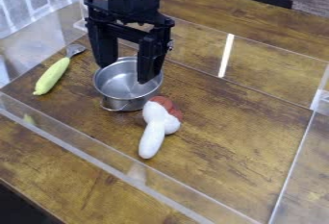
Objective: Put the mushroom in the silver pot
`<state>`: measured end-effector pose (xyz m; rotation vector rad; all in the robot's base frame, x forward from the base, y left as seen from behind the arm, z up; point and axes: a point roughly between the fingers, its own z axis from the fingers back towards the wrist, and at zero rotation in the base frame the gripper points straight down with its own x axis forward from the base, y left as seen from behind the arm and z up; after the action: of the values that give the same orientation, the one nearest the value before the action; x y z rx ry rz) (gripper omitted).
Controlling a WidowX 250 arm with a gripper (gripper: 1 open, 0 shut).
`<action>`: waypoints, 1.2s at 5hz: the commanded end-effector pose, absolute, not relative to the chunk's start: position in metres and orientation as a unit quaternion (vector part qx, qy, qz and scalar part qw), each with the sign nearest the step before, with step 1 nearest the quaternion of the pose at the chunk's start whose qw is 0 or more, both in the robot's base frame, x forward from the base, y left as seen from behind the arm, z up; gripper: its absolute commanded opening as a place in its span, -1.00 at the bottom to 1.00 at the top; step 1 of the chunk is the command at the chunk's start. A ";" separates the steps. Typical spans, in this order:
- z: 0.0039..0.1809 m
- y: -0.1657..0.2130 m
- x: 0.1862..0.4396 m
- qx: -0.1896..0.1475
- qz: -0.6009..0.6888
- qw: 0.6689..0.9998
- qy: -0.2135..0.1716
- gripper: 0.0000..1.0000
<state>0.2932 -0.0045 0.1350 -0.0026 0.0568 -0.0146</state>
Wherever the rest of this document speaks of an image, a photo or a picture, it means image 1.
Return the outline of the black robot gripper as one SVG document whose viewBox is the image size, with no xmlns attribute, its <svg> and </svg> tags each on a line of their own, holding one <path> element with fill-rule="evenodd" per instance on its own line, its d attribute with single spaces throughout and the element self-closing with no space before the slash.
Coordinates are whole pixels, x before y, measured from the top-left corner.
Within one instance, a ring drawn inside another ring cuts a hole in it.
<svg viewBox="0 0 329 224">
<path fill-rule="evenodd" d="M 174 20 L 159 12 L 160 0 L 84 0 L 85 28 L 100 68 L 117 59 L 117 39 L 139 43 L 137 82 L 159 75 L 170 49 Z"/>
</svg>

